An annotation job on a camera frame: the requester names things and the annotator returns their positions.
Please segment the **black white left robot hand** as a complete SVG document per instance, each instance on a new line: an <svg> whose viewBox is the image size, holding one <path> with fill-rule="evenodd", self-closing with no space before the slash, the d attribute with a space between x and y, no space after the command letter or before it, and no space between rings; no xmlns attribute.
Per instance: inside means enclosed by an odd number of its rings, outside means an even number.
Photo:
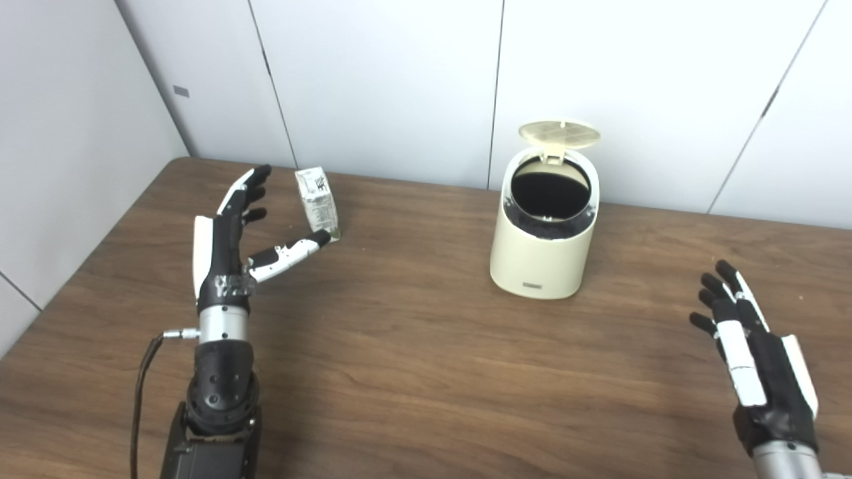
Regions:
<svg viewBox="0 0 852 479"><path fill-rule="evenodd" d="M244 228L267 216L265 208L253 208L266 195L269 164L256 166L232 183L213 218L196 216L192 278L196 310L210 307L241 307L250 311L249 299L258 284L292 269L332 241L329 230L314 230L299 240L263 249L242 260L240 244Z"/></svg>

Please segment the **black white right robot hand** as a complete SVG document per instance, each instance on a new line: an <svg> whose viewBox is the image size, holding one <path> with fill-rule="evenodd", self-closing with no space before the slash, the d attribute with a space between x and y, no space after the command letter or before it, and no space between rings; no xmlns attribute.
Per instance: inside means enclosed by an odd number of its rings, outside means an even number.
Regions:
<svg viewBox="0 0 852 479"><path fill-rule="evenodd" d="M738 403L736 436L749 454L770 442L792 442L819 452L819 401L795 335L767 324L748 282L721 259L700 278L699 300L711 315L690 313L690 323L713 339Z"/></svg>

